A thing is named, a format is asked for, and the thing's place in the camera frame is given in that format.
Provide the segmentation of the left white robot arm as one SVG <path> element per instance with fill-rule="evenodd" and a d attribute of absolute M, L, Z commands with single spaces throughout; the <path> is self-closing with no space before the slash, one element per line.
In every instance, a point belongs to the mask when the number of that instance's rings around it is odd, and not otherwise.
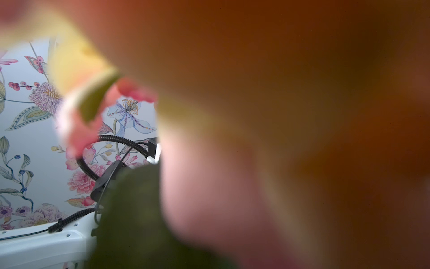
<path fill-rule="evenodd" d="M 98 176 L 83 158 L 77 159 L 82 171 L 95 181 L 90 195 L 95 207 L 83 209 L 64 219 L 42 225 L 1 233 L 1 268 L 3 269 L 82 269 L 96 245 L 96 231 L 101 219 L 102 199 L 121 171 L 130 169 L 126 158 L 140 153 L 148 163 L 157 164 L 161 147 L 156 138 L 131 141 L 118 136 L 100 135 L 99 142 L 123 144 L 126 152 Z"/>

